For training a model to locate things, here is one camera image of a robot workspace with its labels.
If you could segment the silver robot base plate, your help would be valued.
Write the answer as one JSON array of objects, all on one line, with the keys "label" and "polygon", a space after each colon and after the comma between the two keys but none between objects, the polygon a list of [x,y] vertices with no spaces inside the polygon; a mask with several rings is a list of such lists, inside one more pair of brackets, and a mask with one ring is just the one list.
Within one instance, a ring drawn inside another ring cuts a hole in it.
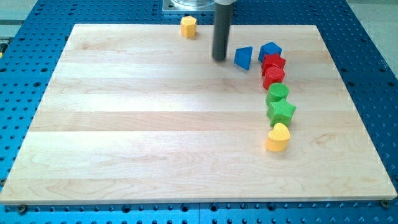
[{"label": "silver robot base plate", "polygon": [[164,12],[213,11],[214,0],[163,0]]}]

